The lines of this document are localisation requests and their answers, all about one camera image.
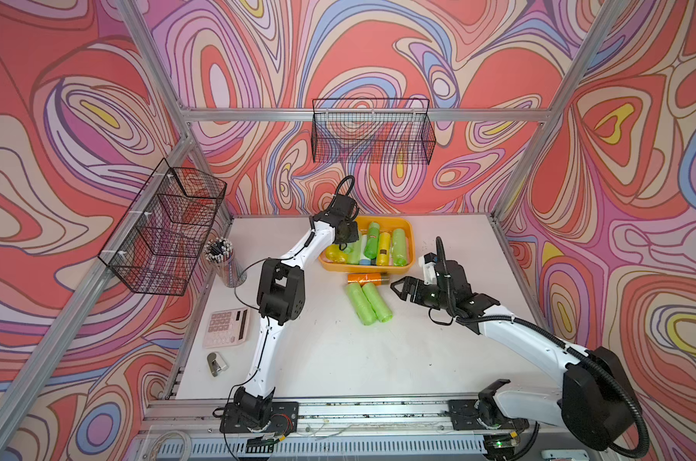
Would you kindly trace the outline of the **light green roll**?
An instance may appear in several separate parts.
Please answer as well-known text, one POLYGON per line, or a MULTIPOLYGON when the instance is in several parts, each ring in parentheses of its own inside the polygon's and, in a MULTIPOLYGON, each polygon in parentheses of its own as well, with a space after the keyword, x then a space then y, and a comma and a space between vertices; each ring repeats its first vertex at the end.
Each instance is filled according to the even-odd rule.
POLYGON ((359 265, 361 261, 361 240, 358 239, 355 242, 350 243, 345 250, 346 253, 346 263, 350 265, 359 265))
POLYGON ((404 229, 397 228, 392 232, 390 250, 394 266, 405 267, 408 265, 407 236, 404 229))
POLYGON ((377 321, 373 307, 363 293, 360 284, 347 284, 345 293, 363 325, 370 326, 377 321))
POLYGON ((392 310, 384 301, 384 298, 381 296, 375 284, 367 282, 367 284, 363 286, 363 294, 365 294, 379 322, 386 323, 393 318, 392 310))

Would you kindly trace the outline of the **green roll with label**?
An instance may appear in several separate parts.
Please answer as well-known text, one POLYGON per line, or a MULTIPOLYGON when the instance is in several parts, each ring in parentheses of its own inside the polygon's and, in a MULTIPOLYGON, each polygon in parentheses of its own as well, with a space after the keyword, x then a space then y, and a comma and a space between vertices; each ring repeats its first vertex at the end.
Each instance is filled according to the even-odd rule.
POLYGON ((373 221, 368 225, 366 232, 366 245, 363 253, 369 260, 376 259, 378 255, 380 233, 381 226, 378 222, 373 221))

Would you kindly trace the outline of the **orange plastic storage box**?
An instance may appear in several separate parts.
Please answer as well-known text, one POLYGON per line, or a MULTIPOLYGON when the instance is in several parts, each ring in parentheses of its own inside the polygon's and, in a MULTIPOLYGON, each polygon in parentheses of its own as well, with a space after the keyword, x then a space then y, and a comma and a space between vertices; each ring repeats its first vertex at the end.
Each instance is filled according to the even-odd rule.
POLYGON ((378 266, 376 264, 376 259, 371 260, 371 264, 365 265, 350 265, 350 264, 336 264, 328 261, 325 257, 325 251, 320 255, 319 261, 322 267, 330 272, 340 272, 340 273, 388 273, 392 276, 406 274, 409 269, 414 265, 416 257, 413 249, 413 228, 411 224, 401 217, 387 217, 387 216, 363 216, 359 215, 356 218, 356 222, 359 226, 360 239, 363 234, 366 234, 368 225, 371 222, 378 222, 381 226, 381 232, 392 232, 401 228, 404 229, 407 236, 407 246, 408 246, 408 265, 405 267, 397 267, 392 264, 391 260, 391 250, 390 250, 390 263, 388 266, 378 266))

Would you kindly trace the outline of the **green yellow trash bag roll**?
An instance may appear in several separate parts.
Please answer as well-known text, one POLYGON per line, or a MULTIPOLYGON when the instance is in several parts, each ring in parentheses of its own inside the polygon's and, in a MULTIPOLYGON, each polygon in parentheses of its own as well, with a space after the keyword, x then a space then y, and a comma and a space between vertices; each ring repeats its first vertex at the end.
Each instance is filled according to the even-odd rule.
POLYGON ((378 240, 378 252, 376 264, 378 266, 388 266, 390 263, 390 246, 391 234, 389 232, 381 232, 378 240))

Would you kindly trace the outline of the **white blue trash bag roll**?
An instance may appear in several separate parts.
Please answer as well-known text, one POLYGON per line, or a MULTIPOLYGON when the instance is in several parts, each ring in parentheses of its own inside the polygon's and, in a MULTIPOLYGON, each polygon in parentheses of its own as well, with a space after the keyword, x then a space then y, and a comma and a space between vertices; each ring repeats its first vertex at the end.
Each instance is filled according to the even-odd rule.
POLYGON ((365 255, 365 249, 368 243, 368 235, 363 234, 361 236, 361 249, 360 249, 360 259, 359 259, 359 265, 365 265, 368 266, 371 264, 371 259, 365 255))

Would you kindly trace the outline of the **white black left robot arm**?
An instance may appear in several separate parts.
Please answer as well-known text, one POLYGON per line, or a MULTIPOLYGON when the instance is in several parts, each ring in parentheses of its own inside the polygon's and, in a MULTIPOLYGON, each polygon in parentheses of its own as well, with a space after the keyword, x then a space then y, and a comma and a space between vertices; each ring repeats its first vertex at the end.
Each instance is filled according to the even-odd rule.
POLYGON ((222 432, 234 426, 249 430, 270 424, 276 389, 272 363, 285 326, 305 307, 305 268, 331 245, 359 239, 358 214, 356 201, 337 193, 324 211, 310 217, 310 229, 290 251, 263 261, 256 296, 261 318, 257 348, 248 377, 233 387, 222 409, 222 432))

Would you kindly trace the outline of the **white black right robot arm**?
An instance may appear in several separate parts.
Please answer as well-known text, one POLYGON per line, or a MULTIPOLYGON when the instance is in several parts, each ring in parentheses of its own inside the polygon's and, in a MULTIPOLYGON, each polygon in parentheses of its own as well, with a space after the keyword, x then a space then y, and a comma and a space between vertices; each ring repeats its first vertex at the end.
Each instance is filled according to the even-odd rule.
POLYGON ((405 302, 445 311, 450 325, 506 346, 547 375, 552 388, 513 386, 499 378, 478 393, 477 421, 497 428, 511 420, 564 426, 589 449, 611 449, 624 457, 644 457, 651 440, 642 407, 616 353, 588 349, 514 315, 498 300, 472 289, 463 267, 428 254, 424 277, 390 284, 405 302))

